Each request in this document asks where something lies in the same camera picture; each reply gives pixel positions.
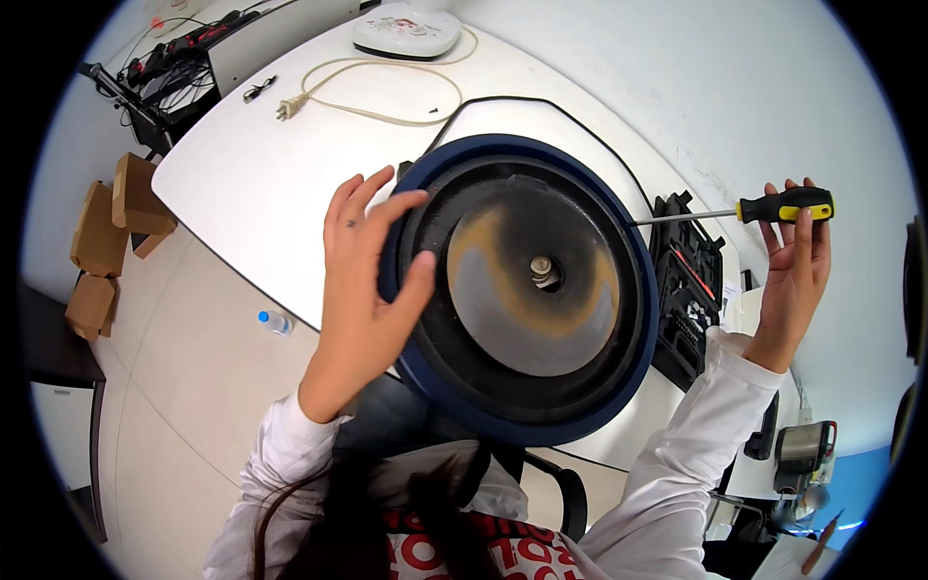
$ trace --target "black screwdriver handle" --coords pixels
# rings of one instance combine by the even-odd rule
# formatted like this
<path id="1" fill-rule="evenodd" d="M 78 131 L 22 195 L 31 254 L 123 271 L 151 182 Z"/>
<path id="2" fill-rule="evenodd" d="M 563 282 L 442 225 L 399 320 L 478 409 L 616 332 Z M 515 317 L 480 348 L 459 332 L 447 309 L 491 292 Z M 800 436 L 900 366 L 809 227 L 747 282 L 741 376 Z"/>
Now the black screwdriver handle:
<path id="1" fill-rule="evenodd" d="M 803 208 L 812 211 L 814 221 L 824 222 L 834 217 L 834 198 L 821 187 L 792 187 L 775 196 L 741 200 L 735 206 L 738 219 L 745 224 L 754 220 L 795 224 Z"/>

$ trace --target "beige cable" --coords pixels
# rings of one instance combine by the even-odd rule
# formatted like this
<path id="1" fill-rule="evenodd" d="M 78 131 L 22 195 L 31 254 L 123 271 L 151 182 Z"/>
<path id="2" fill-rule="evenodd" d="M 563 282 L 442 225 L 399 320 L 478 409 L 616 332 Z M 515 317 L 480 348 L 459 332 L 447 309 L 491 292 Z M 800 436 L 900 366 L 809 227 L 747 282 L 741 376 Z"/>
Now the beige cable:
<path id="1" fill-rule="evenodd" d="M 410 121 L 408 119 L 400 119 L 398 117 L 384 115 L 382 113 L 378 113 L 372 110 L 357 109 L 355 107 L 348 107 L 347 105 L 339 105 L 338 103 L 330 103 L 318 97 L 314 97 L 314 94 L 320 88 L 325 86 L 329 81 L 331 81 L 338 75 L 342 74 L 343 72 L 348 71 L 349 69 L 353 69 L 356 67 L 369 66 L 369 65 L 401 67 L 404 69 L 413 69 L 416 71 L 423 71 L 429 74 L 434 74 L 435 76 L 441 77 L 442 79 L 446 80 L 449 84 L 451 84 L 451 86 L 454 87 L 455 91 L 457 91 L 458 93 L 458 105 L 455 107 L 456 109 L 457 107 L 461 105 L 461 103 L 464 102 L 464 95 L 461 93 L 461 89 L 458 86 L 458 84 L 455 83 L 453 80 L 451 80 L 451 78 L 449 78 L 448 76 L 440 73 L 439 71 L 433 71 L 426 67 L 441 67 L 441 66 L 446 66 L 446 65 L 451 65 L 451 64 L 457 64 L 461 62 L 462 60 L 466 60 L 467 58 L 470 58 L 470 55 L 472 55 L 477 50 L 477 45 L 480 43 L 480 41 L 477 39 L 477 34 L 475 34 L 474 31 L 467 28 L 466 26 L 461 26 L 461 28 L 464 31 L 466 31 L 468 34 L 470 34 L 470 36 L 473 38 L 473 46 L 470 48 L 470 51 L 468 51 L 466 55 L 460 58 L 455 58 L 454 60 L 446 60 L 442 62 L 420 62 L 414 65 L 414 64 L 409 64 L 407 62 L 398 62 L 398 61 L 389 60 L 386 58 L 374 59 L 374 58 L 363 58 L 363 57 L 343 57 L 343 58 L 334 58 L 333 60 L 327 60 L 326 62 L 318 64 L 314 66 L 312 69 L 310 69 L 310 71 L 307 72 L 303 76 L 303 79 L 300 81 L 300 90 L 302 90 L 302 92 L 298 96 L 280 101 L 280 108 L 277 109 L 277 118 L 282 121 L 286 121 L 287 119 L 292 119 L 293 115 L 295 115 L 297 111 L 299 111 L 303 107 L 303 105 L 306 104 L 307 101 L 313 100 L 316 103 L 319 103 L 320 105 L 324 105 L 326 107 L 331 107 L 337 110 L 344 110 L 350 113 L 354 113 L 355 115 L 361 115 L 362 117 L 368 117 L 369 119 L 376 119 L 377 121 L 389 122 L 392 124 L 403 125 L 406 127 L 428 127 L 431 125 L 439 124 L 441 122 L 445 122 L 451 117 L 451 115 L 453 114 L 453 110 L 452 112 L 449 112 L 447 115 L 445 115 L 441 119 L 432 119 L 428 121 Z M 314 72 L 324 67 L 327 67 L 328 65 L 335 64 L 337 62 L 348 62 L 348 61 L 356 61 L 356 62 L 346 67 L 342 67 L 338 69 L 337 71 L 333 72 L 326 78 L 322 79 L 321 81 L 313 85 L 313 87 L 310 88 L 309 90 L 306 90 L 306 80 Z"/>

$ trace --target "black tool case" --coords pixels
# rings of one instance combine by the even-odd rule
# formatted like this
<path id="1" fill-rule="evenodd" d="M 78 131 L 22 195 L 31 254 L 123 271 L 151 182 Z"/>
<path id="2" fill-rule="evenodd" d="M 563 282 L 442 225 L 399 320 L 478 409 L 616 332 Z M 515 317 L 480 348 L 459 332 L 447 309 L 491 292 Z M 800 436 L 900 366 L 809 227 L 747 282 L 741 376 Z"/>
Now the black tool case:
<path id="1" fill-rule="evenodd" d="M 691 213 L 688 191 L 654 201 L 654 216 Z M 657 276 L 657 346 L 651 364 L 683 392 L 705 369 L 705 331 L 717 326 L 722 305 L 722 253 L 697 221 L 651 227 L 651 258 Z"/>

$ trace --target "tiled floor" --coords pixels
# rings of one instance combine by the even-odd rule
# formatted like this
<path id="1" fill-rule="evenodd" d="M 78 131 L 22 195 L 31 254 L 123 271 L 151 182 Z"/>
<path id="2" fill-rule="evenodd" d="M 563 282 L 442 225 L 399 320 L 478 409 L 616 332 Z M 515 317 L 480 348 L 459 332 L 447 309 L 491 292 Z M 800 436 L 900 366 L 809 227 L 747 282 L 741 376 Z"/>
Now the tiled floor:
<path id="1" fill-rule="evenodd" d="M 147 259 L 128 252 L 110 339 L 92 344 L 107 376 L 100 423 L 104 551 L 127 578 L 200 576 L 238 496 L 238 472 L 270 404 L 291 393 L 316 348 L 298 323 L 263 330 L 279 309 L 182 226 Z M 625 475 L 550 449 L 580 473 L 588 523 L 618 502 Z M 557 529 L 561 493 L 525 467 L 529 519 Z"/>

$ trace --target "cardboard box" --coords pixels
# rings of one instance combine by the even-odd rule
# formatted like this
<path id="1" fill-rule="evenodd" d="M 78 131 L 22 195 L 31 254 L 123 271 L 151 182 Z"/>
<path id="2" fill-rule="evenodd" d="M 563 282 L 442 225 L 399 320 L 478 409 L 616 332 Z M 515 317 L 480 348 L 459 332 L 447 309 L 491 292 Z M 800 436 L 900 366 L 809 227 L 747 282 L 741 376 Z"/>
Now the cardboard box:
<path id="1" fill-rule="evenodd" d="M 177 220 L 151 191 L 156 165 L 132 153 L 116 164 L 113 179 L 112 223 L 134 234 L 170 234 Z"/>
<path id="2" fill-rule="evenodd" d="M 95 341 L 104 328 L 104 336 L 109 336 L 115 298 L 116 280 L 82 274 L 64 312 L 68 326 L 89 341 Z"/>
<path id="3" fill-rule="evenodd" d="M 71 242 L 71 261 L 100 277 L 122 275 L 129 230 L 112 223 L 112 192 L 96 181 L 87 191 Z"/>
<path id="4" fill-rule="evenodd" d="M 152 250 L 158 247 L 165 238 L 171 235 L 171 232 L 167 234 L 131 234 L 129 239 L 132 242 L 132 252 L 142 258 L 143 260 L 148 257 Z"/>

